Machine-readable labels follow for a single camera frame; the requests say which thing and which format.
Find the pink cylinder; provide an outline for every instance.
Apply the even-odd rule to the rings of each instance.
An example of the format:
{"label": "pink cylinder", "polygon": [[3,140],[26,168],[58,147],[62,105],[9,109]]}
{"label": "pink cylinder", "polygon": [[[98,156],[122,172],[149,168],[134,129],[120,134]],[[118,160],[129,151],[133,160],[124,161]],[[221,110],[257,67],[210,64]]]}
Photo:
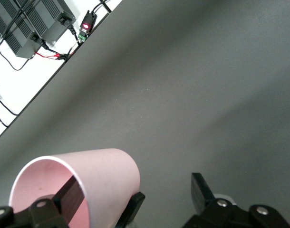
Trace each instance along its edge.
{"label": "pink cylinder", "polygon": [[139,192],[140,174],[124,151],[104,149],[43,156],[18,174],[10,195],[14,212],[40,197],[55,194],[74,175],[85,196],[70,228],[114,228],[131,196]]}

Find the gray backdrop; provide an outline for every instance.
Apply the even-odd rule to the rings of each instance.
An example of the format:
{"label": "gray backdrop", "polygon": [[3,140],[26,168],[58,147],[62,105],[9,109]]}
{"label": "gray backdrop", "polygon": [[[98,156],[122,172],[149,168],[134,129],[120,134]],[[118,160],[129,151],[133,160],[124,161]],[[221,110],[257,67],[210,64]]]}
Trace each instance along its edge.
{"label": "gray backdrop", "polygon": [[290,0],[124,0],[0,137],[0,204],[31,159],[100,148],[135,159],[140,228],[188,220],[192,172],[290,222]]}

